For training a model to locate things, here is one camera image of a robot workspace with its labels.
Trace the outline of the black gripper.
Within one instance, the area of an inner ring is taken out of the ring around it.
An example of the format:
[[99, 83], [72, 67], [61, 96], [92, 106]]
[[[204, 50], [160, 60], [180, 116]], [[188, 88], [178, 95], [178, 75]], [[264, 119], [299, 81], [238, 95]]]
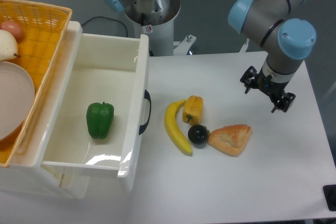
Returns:
[[288, 82], [273, 82], [271, 77], [271, 75], [265, 76], [262, 71], [257, 73], [257, 70], [253, 66], [250, 66], [242, 75], [240, 82], [244, 84], [245, 94], [251, 89], [258, 88], [261, 92], [269, 96], [271, 102], [274, 104], [271, 113], [274, 113], [276, 110], [286, 113], [295, 100], [296, 95], [290, 92], [284, 92]]

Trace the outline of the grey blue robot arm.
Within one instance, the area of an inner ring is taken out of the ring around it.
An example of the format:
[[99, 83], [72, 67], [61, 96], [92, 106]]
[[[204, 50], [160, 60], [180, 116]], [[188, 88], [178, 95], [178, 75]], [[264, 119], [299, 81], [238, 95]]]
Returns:
[[[316, 42], [316, 31], [307, 21], [287, 16], [306, 0], [237, 0], [228, 14], [228, 23], [240, 34], [267, 52], [260, 70], [250, 67], [241, 77], [246, 90], [258, 89], [267, 95], [275, 110], [286, 112], [295, 99], [285, 87], [308, 57]], [[174, 20], [180, 0], [104, 0], [115, 12], [133, 22], [136, 35], [149, 37], [153, 56], [181, 55], [189, 51], [194, 38], [174, 43]]]

